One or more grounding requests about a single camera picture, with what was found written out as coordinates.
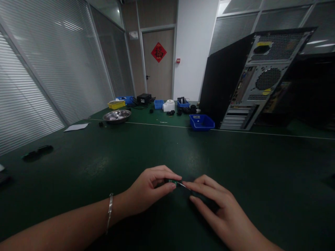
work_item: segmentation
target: person's right hand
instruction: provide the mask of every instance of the person's right hand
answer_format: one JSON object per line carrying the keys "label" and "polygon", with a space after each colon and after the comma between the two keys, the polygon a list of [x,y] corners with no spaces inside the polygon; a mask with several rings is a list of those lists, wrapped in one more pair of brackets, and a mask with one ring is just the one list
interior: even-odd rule
{"label": "person's right hand", "polygon": [[190,196],[199,212],[231,250],[282,250],[267,240],[249,220],[233,194],[210,177],[203,175],[183,184],[214,200],[220,209],[214,214],[199,198]]}

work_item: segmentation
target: red paper sign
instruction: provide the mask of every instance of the red paper sign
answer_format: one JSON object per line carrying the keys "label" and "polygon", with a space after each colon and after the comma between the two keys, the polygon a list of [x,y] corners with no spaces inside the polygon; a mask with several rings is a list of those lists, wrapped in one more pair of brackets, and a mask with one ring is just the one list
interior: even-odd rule
{"label": "red paper sign", "polygon": [[163,57],[166,55],[166,50],[163,48],[163,46],[160,43],[157,43],[155,48],[151,52],[151,55],[159,63],[163,59]]}

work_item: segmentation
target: black computer case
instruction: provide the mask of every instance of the black computer case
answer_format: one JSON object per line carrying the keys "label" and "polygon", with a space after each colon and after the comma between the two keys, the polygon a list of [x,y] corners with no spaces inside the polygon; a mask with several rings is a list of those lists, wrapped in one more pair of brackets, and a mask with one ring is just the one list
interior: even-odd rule
{"label": "black computer case", "polygon": [[210,116],[217,128],[249,130],[315,29],[255,32],[210,55],[200,97],[202,113]]}

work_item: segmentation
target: white paper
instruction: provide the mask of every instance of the white paper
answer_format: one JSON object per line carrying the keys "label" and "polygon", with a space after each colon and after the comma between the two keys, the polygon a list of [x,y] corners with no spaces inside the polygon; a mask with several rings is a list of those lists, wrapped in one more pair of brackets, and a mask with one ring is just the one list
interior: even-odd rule
{"label": "white paper", "polygon": [[69,126],[68,129],[65,130],[66,131],[74,131],[74,130],[80,130],[80,129],[84,129],[88,124],[79,124],[79,125],[71,125]]}

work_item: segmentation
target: door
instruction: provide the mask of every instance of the door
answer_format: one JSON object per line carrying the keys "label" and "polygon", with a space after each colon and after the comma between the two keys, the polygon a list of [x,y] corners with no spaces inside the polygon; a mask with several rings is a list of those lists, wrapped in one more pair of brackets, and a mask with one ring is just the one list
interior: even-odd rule
{"label": "door", "polygon": [[[157,43],[166,54],[156,60]],[[174,29],[143,33],[144,62],[146,66],[148,93],[156,99],[172,99]]]}

